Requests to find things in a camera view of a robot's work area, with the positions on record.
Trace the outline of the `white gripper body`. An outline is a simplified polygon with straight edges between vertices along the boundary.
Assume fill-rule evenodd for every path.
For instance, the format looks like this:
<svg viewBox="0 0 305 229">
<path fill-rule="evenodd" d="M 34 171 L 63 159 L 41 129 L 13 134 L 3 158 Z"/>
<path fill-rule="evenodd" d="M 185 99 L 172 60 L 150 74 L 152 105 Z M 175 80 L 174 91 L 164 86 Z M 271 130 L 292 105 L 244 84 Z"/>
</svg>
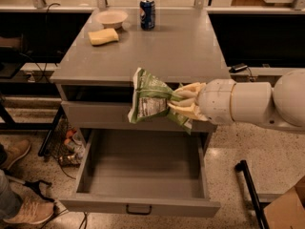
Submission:
<svg viewBox="0 0 305 229">
<path fill-rule="evenodd" d="M 236 82 L 232 79 L 215 79 L 198 95 L 200 112 L 214 125 L 232 124 L 231 97 Z"/>
</svg>

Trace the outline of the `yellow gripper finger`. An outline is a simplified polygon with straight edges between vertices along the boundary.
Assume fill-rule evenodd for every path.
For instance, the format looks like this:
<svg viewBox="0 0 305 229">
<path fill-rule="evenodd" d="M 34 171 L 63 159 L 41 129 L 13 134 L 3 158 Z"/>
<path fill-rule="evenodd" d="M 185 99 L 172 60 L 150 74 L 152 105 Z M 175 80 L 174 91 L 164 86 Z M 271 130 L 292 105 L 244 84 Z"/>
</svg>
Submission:
<svg viewBox="0 0 305 229">
<path fill-rule="evenodd" d="M 206 87 L 206 83 L 195 82 L 182 87 L 179 87 L 174 92 L 183 98 L 194 98 L 197 97 L 199 92 Z"/>
<path fill-rule="evenodd" d="M 199 109 L 199 106 L 196 104 L 196 99 L 194 97 L 184 99 L 182 101 L 169 101 L 168 105 L 176 113 L 186 116 L 187 118 L 206 121 L 207 117 L 203 115 Z"/>
</svg>

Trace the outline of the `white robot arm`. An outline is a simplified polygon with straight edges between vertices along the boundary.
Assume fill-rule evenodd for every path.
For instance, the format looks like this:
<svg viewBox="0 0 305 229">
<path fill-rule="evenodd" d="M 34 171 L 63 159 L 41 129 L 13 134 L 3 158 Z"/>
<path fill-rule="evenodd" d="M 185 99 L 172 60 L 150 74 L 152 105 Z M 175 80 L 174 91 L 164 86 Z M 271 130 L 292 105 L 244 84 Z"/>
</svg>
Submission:
<svg viewBox="0 0 305 229">
<path fill-rule="evenodd" d="M 208 84 L 180 87 L 173 94 L 182 99 L 170 100 L 170 108 L 190 119 L 214 125 L 244 122 L 265 129 L 305 132 L 304 69 L 283 74 L 274 85 L 215 79 Z"/>
</svg>

